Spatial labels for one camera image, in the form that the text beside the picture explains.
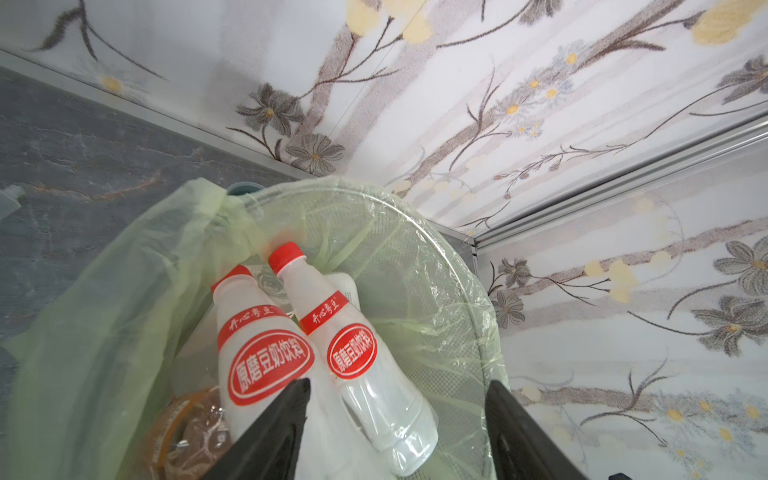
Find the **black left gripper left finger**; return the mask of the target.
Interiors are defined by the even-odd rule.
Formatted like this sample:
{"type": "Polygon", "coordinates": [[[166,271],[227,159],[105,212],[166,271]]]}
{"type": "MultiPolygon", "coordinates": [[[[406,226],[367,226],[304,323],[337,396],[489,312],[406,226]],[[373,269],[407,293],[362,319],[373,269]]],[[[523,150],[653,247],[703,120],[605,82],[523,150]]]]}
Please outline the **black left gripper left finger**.
{"type": "Polygon", "coordinates": [[[310,399],[311,381],[292,381],[202,479],[293,479],[310,399]]]}

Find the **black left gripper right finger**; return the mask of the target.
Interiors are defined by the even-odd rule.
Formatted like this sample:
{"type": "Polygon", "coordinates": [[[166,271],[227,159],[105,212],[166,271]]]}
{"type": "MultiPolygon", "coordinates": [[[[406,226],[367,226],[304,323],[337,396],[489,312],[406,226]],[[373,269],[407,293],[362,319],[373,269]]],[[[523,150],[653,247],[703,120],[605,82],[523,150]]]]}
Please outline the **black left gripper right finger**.
{"type": "Polygon", "coordinates": [[[498,479],[586,479],[498,380],[489,384],[485,414],[498,479]]]}

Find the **white bottle red cap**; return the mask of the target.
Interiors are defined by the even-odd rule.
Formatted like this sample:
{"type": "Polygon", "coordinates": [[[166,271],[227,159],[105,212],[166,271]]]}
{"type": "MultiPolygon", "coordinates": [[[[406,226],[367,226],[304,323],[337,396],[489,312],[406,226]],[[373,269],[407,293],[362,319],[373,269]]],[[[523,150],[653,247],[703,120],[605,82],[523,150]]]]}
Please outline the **white bottle red cap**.
{"type": "Polygon", "coordinates": [[[438,422],[429,402],[361,311],[352,305],[333,311],[327,303],[333,287],[297,244],[278,247],[268,263],[373,448],[393,474],[414,474],[438,443],[438,422]]]}
{"type": "Polygon", "coordinates": [[[295,380],[310,383],[299,444],[299,479],[389,479],[355,426],[316,349],[242,265],[212,288],[217,318],[218,379],[233,442],[295,380]]]}

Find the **brown bottle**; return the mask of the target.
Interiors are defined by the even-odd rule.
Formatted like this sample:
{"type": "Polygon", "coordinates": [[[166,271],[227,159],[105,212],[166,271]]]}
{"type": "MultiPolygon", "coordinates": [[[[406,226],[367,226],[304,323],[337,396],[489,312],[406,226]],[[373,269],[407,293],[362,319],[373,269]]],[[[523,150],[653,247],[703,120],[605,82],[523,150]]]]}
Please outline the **brown bottle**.
{"type": "Polygon", "coordinates": [[[150,479],[200,479],[231,448],[217,386],[176,398],[150,429],[142,465],[150,479]]]}

